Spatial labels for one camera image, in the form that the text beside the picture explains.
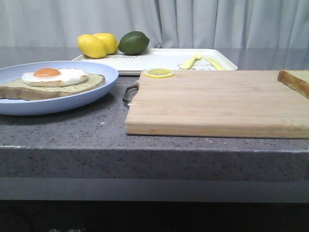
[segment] fried egg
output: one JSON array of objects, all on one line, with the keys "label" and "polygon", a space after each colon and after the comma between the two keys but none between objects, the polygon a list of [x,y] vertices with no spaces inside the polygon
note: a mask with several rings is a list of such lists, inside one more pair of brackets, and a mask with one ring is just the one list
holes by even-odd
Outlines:
[{"label": "fried egg", "polygon": [[21,79],[29,86],[60,87],[85,82],[88,75],[80,69],[42,68],[24,73]]}]

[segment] granite countertop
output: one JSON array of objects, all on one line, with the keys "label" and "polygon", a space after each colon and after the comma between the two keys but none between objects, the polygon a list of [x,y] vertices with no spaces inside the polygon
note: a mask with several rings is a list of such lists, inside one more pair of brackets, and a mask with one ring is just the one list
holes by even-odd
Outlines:
[{"label": "granite countertop", "polygon": [[[309,69],[307,50],[218,50],[239,70]],[[77,48],[1,47],[0,51],[6,54],[0,58],[0,68],[72,60],[80,54]],[[309,140],[126,135],[128,107],[122,95],[137,78],[119,77],[109,94],[78,109],[44,116],[1,115],[0,187],[16,180],[30,184],[35,178],[258,183],[309,177]],[[9,194],[0,198],[20,198]]]}]

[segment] egg white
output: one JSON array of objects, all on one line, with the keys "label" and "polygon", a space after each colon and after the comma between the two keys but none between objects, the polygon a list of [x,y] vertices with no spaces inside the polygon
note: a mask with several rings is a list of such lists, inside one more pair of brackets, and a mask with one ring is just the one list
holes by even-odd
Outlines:
[{"label": "egg white", "polygon": [[88,75],[80,69],[58,69],[61,73],[52,77],[36,77],[32,72],[22,75],[22,80],[29,86],[61,87],[76,85],[88,80]]}]

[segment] gray countertop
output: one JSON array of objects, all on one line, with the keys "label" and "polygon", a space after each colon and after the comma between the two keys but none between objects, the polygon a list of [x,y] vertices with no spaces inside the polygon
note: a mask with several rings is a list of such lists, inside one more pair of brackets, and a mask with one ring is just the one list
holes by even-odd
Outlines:
[{"label": "gray countertop", "polygon": [[[218,50],[239,70],[309,69],[307,50]],[[0,52],[0,68],[80,55]],[[0,200],[309,201],[309,140],[126,135],[122,95],[137,78],[119,77],[108,95],[78,109],[1,115]]]}]

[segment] wooden cutting board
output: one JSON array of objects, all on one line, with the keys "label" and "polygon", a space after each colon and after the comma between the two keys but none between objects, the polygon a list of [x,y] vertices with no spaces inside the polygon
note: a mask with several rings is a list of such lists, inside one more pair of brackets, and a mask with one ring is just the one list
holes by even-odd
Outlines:
[{"label": "wooden cutting board", "polygon": [[251,138],[309,138],[309,99],[277,80],[279,71],[178,70],[143,74],[126,132]]}]

